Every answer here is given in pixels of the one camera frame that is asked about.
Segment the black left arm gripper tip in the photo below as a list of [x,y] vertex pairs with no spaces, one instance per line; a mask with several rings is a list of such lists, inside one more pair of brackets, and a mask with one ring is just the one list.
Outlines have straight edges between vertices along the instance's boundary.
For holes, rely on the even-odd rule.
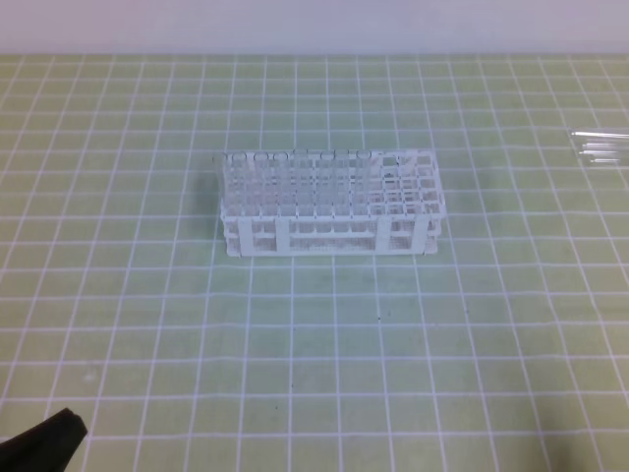
[[1,470],[14,472],[63,472],[88,429],[69,408],[1,443]]

